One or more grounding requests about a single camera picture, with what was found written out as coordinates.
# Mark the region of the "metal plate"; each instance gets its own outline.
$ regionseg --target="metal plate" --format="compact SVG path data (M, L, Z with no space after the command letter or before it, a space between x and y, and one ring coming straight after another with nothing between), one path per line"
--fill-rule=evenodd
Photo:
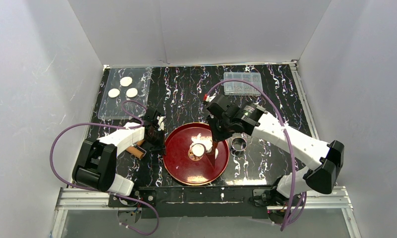
M227 142L218 144L219 155L213 167L207 156L200 160L192 160L188 157L189 146L192 138L201 134L201 137L210 137L211 131L207 124L189 123L175 129L167 138L166 155L163 163L169 174L177 181L187 185L203 185L214 181L225 171L229 159Z

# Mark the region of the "clear plastic tray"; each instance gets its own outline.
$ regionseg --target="clear plastic tray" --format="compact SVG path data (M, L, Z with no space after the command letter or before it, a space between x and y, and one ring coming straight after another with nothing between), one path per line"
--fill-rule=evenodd
M123 77L131 77L132 83L127 87L122 87L119 81ZM125 100L135 100L147 106L147 98L149 96L150 79L152 77L152 68L111 68L105 91L102 97L101 106L98 111L98 118L102 120L107 119L130 119L121 108L122 102ZM109 90L116 88L119 90L119 95L116 98L108 96ZM138 95L134 98L126 96L126 92L130 88L136 88ZM124 105L127 111L136 116L142 116L146 112L142 107L135 103L127 103Z
M263 88L263 84L261 81L260 73L242 73L242 72L225 72L223 74L224 80L229 79L239 79L252 83L252 85L257 88ZM225 88L225 95L234 95L234 96L261 96L257 90L253 87L240 83L240 82L228 82L223 84Z

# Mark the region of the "cable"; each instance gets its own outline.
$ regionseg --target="cable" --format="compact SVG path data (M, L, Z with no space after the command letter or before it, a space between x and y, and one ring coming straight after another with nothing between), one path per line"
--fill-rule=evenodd
M121 104L122 109L124 110L125 113L127 113L128 115L130 115L130 116L132 116L133 118L135 118L135 119L137 119L137 120L140 121L140 125L136 125L136 126L129 127L129 129L136 129L136 128L142 127L142 126L144 125L143 120L142 120L141 118L136 117L136 116L134 116L133 114L129 113L129 112L123 107L126 103L129 103L129 102L136 103L136 104L140 105L141 107L143 107L143 108L145 108L145 109L146 109L146 107L145 107L143 104L141 104L141 103L139 103L139 102L136 102L136 101L133 101L133 100L127 100L127 101L124 101L124 102ZM65 184L67 184L67 185L69 185L69 186L72 186L72 187L76 187L76 188L80 188L80 189L85 189L85 190L89 190L89 191L97 191L96 189L93 189L93 188L90 188L90 187L83 187L83 186L79 186L79 185L77 185L77 184L72 184L72 183L66 181L65 179L63 179L63 178L57 173L57 171L55 170L55 167L54 167L54 161L53 161L54 148L55 148L55 146L56 146L56 144L57 144L59 138L60 138L64 133L66 133L67 131L69 131L69 130L75 128L75 127L78 127L78 126L82 126L82 125L96 125L96 126L101 126L101 127L109 127L109 128L124 129L124 130L127 129L127 128L125 128L125 127L123 127L123 126L105 125L105 124L92 123L92 122L78 123L78 124L75 124L75 125L72 125L72 126L67 127L67 128L64 129L60 134L58 134L58 136L55 138L55 140L54 140L54 142L53 142L53 144L52 144L52 146L51 146L51 151L50 151L50 166L51 166L51 170L53 171L54 175L55 175L61 182L65 183ZM123 195L120 195L120 194L115 194L115 196L120 197L120 198L123 198L123 199L131 200L131 201L134 201L134 202L139 202L139 203L141 203L141 204L144 204L144 205L150 207L150 208L153 210L153 212L156 214L156 219L157 219L156 226L155 226L155 228L154 228L151 232L143 232L143 231L140 231L140 230L136 229L135 227L131 227L131 226L129 226L128 224L125 224L128 228L134 230L135 232L137 232L137 233L139 233L139 234L145 235L145 236L151 235L151 234L153 234L153 233L157 230L157 228L159 227L159 214L158 214L158 212L156 211L156 209L155 209L152 205L148 204L147 202L143 202L143 201L141 201L141 200L138 200L138 199L135 199L135 198L131 198L131 197L127 197L127 196L123 196Z
M229 80L224 80L221 82L216 83L208 92L207 92L207 96L210 96L210 93L219 85L221 85L222 83L227 83L227 82L241 82L241 83L245 83L248 84L249 86L255 88L255 90L257 90L259 93L261 93L261 95L270 103L270 105L273 107L274 111L276 112L277 118L280 122L281 126L284 126L284 121L282 118L282 115L280 114L279 109L276 107L276 105L274 105L273 101L270 100L270 98L267 96L267 94L265 94L261 89L255 87L252 83L243 81L243 80L237 80L237 79L229 79ZM294 152L293 152L293 146L290 142L290 137L289 134L286 130L286 128L284 128L283 130L284 136L286 137L287 140L287 144L289 147L289 151L290 151L290 157L291 157L291 164L293 166L291 166L291 187L290 187L290 196L289 196L289 201L287 203L287 209L286 209L286 214L284 216L283 222L282 222L282 227L280 228L280 231L283 231L284 228L288 225L288 214L290 213L291 210L291 205L292 205L292 201L293 201L293 195L294 195L294 187L295 187L295 181L296 181L296 168L295 168L295 158L294 158Z

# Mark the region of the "white round object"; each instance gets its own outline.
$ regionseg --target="white round object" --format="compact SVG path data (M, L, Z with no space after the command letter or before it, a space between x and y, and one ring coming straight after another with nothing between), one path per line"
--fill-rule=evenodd
M113 88L113 89L109 90L109 92L108 92L108 96L110 98L116 98L116 97L118 97L118 95L119 95L119 90L116 88Z
M204 155L205 149L203 145L195 144L191 147L191 151L195 156L201 157Z
M137 96L137 94L138 94L138 91L136 88L130 88L127 90L127 97L129 97L129 98L133 98L133 97Z
M132 83L132 78L131 77L124 77L122 78L119 83L121 84L122 87L127 87Z

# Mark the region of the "red plate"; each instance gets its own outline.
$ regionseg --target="red plate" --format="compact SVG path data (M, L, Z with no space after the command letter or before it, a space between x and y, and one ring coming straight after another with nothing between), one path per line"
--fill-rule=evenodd
M229 160L229 147L227 142L219 143L219 155L213 167L207 155L196 160L188 156L192 137L210 137L211 131L207 124L194 122L182 125L175 129L166 139L166 155L163 163L170 175L181 183L187 185L203 185L217 179L225 171Z

